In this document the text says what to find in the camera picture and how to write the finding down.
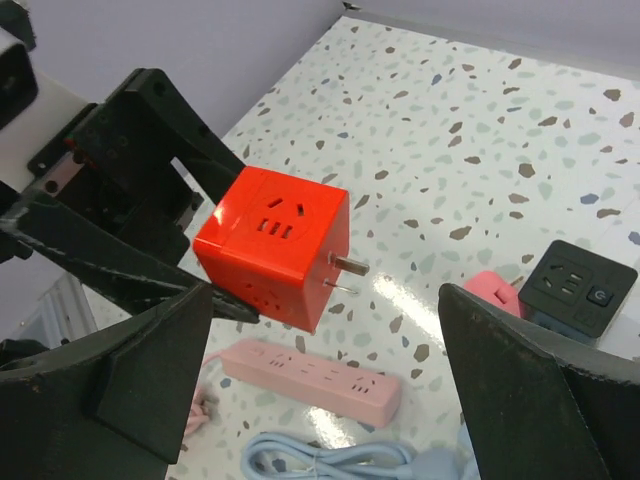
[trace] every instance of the red cube power socket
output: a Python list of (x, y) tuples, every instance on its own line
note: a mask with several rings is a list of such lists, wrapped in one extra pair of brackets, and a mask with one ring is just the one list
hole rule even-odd
[(347, 258), (346, 190), (255, 167), (240, 173), (193, 250), (213, 283), (307, 332), (315, 331), (341, 270), (369, 270)]

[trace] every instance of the pink cable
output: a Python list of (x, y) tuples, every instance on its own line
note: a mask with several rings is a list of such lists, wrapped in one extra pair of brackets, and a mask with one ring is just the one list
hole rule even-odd
[[(207, 365), (212, 360), (215, 360), (220, 356), (220, 352), (207, 355), (202, 362), (202, 367)], [(187, 420), (187, 426), (184, 429), (184, 436), (191, 435), (193, 432), (200, 428), (200, 425), (207, 423), (210, 420), (209, 409), (205, 405), (205, 395), (202, 387), (196, 387), (196, 391), (193, 394), (193, 401), (191, 402), (191, 410), (189, 411), (189, 419)]]

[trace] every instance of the power socket outlet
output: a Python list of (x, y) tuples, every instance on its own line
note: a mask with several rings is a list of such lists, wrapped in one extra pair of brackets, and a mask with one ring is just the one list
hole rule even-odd
[(279, 345), (241, 340), (220, 358), (230, 377), (374, 427), (386, 426), (400, 405), (396, 377)]
[(583, 297), (592, 277), (589, 268), (563, 256), (550, 255), (536, 274), (534, 286), (567, 305), (575, 305)]
[(315, 331), (349, 254), (346, 190), (245, 167), (193, 242), (209, 279), (274, 320)]
[(594, 346), (637, 278), (631, 267), (556, 240), (518, 297), (527, 320)]

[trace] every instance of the pink plug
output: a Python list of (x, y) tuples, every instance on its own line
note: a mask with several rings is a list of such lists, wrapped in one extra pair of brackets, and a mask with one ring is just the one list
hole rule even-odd
[(470, 278), (463, 288), (491, 305), (522, 318), (522, 305), (518, 299), (518, 291), (497, 273), (489, 270), (480, 272)]

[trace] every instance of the power switch button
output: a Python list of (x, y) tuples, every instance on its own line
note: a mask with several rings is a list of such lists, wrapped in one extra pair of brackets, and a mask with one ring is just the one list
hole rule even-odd
[(608, 290), (597, 285), (591, 287), (591, 290), (587, 295), (587, 300), (601, 307), (606, 307), (607, 305), (609, 305), (609, 302), (612, 298), (613, 295)]

